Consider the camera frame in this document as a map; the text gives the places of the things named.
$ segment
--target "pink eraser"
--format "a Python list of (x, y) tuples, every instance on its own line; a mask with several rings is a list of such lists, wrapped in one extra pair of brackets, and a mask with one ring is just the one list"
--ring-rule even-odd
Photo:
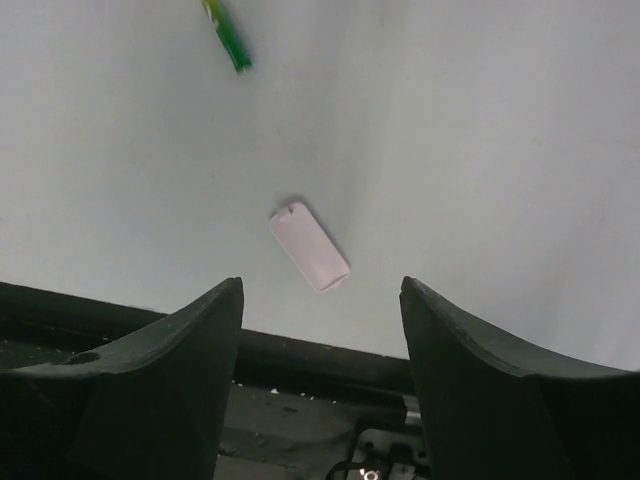
[(302, 203), (278, 210), (269, 228), (316, 292), (338, 288), (351, 273), (338, 249)]

